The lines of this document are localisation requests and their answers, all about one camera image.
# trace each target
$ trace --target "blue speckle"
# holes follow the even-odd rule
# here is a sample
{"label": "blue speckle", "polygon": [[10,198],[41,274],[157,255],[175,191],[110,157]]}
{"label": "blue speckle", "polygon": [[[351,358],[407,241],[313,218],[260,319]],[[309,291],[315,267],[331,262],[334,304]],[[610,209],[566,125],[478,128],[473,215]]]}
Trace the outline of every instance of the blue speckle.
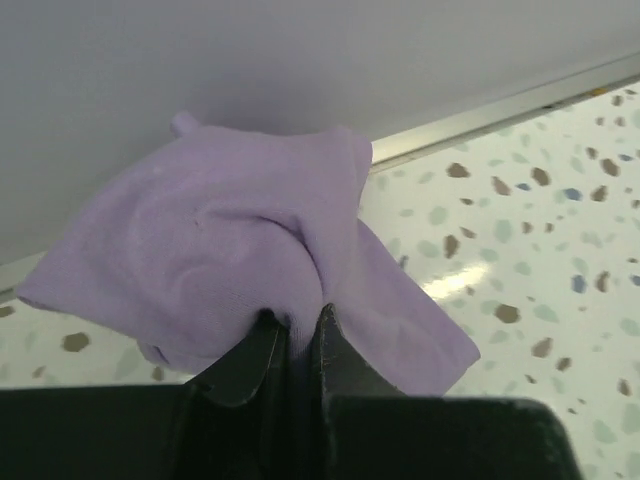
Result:
{"label": "blue speckle", "polygon": [[575,275],[571,279],[571,289],[577,293],[584,293],[587,289],[587,282],[584,281],[584,277],[582,275]]}
{"label": "blue speckle", "polygon": [[580,192],[580,190],[576,190],[575,188],[565,189],[564,194],[569,200],[575,200],[576,202],[582,200],[582,192]]}
{"label": "blue speckle", "polygon": [[403,255],[402,257],[400,257],[400,260],[398,260],[398,265],[400,266],[400,268],[402,270],[404,270],[407,267],[407,262],[409,261],[409,256],[408,255]]}

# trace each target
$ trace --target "white baseboard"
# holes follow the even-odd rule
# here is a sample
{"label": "white baseboard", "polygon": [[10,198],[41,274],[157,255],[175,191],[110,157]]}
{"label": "white baseboard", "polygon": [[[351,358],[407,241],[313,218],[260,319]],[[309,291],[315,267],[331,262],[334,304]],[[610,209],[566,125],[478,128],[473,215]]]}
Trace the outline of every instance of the white baseboard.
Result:
{"label": "white baseboard", "polygon": [[0,292],[11,290],[22,283],[27,275],[36,267],[44,252],[30,255],[0,266]]}
{"label": "white baseboard", "polygon": [[588,100],[640,79],[640,53],[373,142],[372,172]]}

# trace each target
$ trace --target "speckled floor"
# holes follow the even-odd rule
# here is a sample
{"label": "speckled floor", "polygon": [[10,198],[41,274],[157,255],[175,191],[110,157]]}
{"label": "speckled floor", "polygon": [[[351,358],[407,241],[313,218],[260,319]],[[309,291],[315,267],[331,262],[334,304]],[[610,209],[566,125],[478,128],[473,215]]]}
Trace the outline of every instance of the speckled floor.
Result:
{"label": "speckled floor", "polygon": [[[640,479],[636,90],[374,175],[362,201],[363,220],[480,347],[451,394],[548,404],[587,479]],[[15,301],[0,317],[4,387],[182,378],[82,320]]]}

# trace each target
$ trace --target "microfiber towel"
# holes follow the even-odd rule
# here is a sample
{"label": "microfiber towel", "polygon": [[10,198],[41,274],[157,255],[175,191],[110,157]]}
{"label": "microfiber towel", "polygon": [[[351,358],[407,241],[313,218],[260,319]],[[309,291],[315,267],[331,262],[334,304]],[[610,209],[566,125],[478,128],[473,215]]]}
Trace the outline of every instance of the microfiber towel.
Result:
{"label": "microfiber towel", "polygon": [[358,220],[371,144],[345,128],[270,136],[197,126],[95,196],[17,291],[138,340],[198,373],[268,308],[304,355],[324,305],[346,339],[408,394],[439,395],[473,342]]}

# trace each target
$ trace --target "brown speckle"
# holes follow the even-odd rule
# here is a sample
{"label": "brown speckle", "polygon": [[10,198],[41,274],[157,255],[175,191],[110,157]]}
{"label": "brown speckle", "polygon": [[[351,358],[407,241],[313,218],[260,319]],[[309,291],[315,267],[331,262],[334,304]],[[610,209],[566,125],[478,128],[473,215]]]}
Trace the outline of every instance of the brown speckle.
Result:
{"label": "brown speckle", "polygon": [[621,378],[618,381],[618,391],[625,397],[631,396],[631,387],[629,386],[629,382],[627,382],[624,378]]}
{"label": "brown speckle", "polygon": [[538,167],[531,170],[531,178],[533,178],[541,187],[546,187],[551,183],[549,174],[545,170],[542,170]]}
{"label": "brown speckle", "polygon": [[453,235],[447,235],[444,239],[444,256],[445,258],[453,257],[458,248],[460,247],[460,242]]}
{"label": "brown speckle", "polygon": [[545,338],[544,340],[540,340],[533,347],[531,347],[531,355],[538,358],[546,358],[551,353],[551,348],[553,347],[553,339]]}
{"label": "brown speckle", "polygon": [[591,95],[592,97],[599,97],[600,95],[604,95],[605,93],[607,93],[609,90],[605,87],[598,87],[598,88],[594,88],[593,90],[591,90],[589,92],[589,95]]}
{"label": "brown speckle", "polygon": [[160,367],[155,367],[153,372],[151,372],[151,378],[153,378],[156,382],[161,382],[164,380],[164,370]]}
{"label": "brown speckle", "polygon": [[591,200],[594,202],[603,202],[607,198],[607,186],[601,185],[591,192]]}
{"label": "brown speckle", "polygon": [[511,195],[511,189],[509,186],[500,180],[498,177],[492,177],[493,189],[496,191],[498,195]]}
{"label": "brown speckle", "polygon": [[462,232],[462,234],[467,237],[467,238],[476,238],[476,234],[475,232],[472,232],[471,230],[469,230],[468,228],[464,228],[464,227],[460,227],[460,231]]}
{"label": "brown speckle", "polygon": [[598,151],[593,147],[587,147],[587,157],[591,160],[598,158]]}
{"label": "brown speckle", "polygon": [[42,374],[44,373],[44,369],[47,368],[44,365],[42,365],[41,367],[36,368],[33,373],[31,374],[31,378],[40,378],[42,377]]}
{"label": "brown speckle", "polygon": [[610,158],[605,158],[600,162],[600,166],[604,173],[611,175],[612,177],[617,177],[620,175],[620,167],[614,163]]}
{"label": "brown speckle", "polygon": [[500,304],[494,315],[504,323],[515,323],[520,320],[520,311],[511,305]]}
{"label": "brown speckle", "polygon": [[73,333],[62,339],[62,349],[67,352],[79,352],[91,343],[89,336],[84,332]]}
{"label": "brown speckle", "polygon": [[596,288],[600,290],[602,293],[607,291],[608,281],[611,274],[609,272],[602,272],[596,278]]}
{"label": "brown speckle", "polygon": [[447,168],[447,175],[451,178],[467,178],[471,176],[469,170],[459,163],[452,163],[449,165],[449,168]]}
{"label": "brown speckle", "polygon": [[15,311],[16,310],[9,305],[7,305],[6,307],[0,307],[0,318],[5,318],[9,315],[13,315]]}
{"label": "brown speckle", "polygon": [[558,363],[556,363],[556,369],[561,372],[564,372],[569,367],[571,367],[571,359],[569,357],[562,357],[560,360],[558,360]]}

